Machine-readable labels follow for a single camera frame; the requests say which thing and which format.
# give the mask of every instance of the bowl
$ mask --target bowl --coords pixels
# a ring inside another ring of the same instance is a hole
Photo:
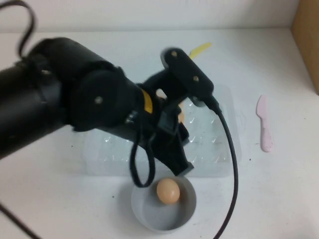
[[[173,179],[179,186],[180,198],[174,204],[162,203],[156,192],[160,178],[148,188],[134,187],[132,210],[137,220],[146,228],[157,233],[172,233],[184,226],[193,216],[196,208],[196,193],[185,177],[165,177]]]

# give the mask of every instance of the white wall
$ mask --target white wall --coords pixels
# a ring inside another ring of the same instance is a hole
[[[40,31],[287,27],[299,0],[27,0]],[[19,31],[26,13],[0,13],[0,31]]]

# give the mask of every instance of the white table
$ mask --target white table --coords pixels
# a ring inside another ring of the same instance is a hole
[[[141,81],[162,68],[164,48],[188,52],[212,42],[195,62],[213,82],[231,88],[243,122],[238,201],[222,238],[319,237],[319,96],[288,29],[38,33],[35,38],[53,36],[79,41]],[[0,68],[16,60],[18,37],[0,35]],[[273,153],[258,145],[255,107],[262,93],[269,96]],[[193,218],[176,233],[154,235],[131,212],[129,178],[85,175],[83,140],[65,127],[0,161],[0,200],[44,239],[215,235],[229,207],[232,176],[191,179],[198,197]],[[0,217],[0,238],[26,237]]]

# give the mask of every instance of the brown egg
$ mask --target brown egg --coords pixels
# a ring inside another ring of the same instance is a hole
[[[173,204],[179,200],[179,186],[170,178],[160,180],[156,191],[159,199],[165,204]]]

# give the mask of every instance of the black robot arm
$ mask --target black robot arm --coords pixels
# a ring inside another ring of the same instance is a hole
[[[162,58],[166,69],[135,84],[73,40],[41,41],[0,72],[0,157],[69,124],[74,131],[98,128],[134,142],[130,169],[139,187],[153,181],[154,157],[174,175],[186,174],[193,166],[183,150],[189,135],[178,122],[178,104],[187,97],[207,102],[213,84],[182,50],[167,49]],[[149,156],[146,184],[135,168],[137,145]]]

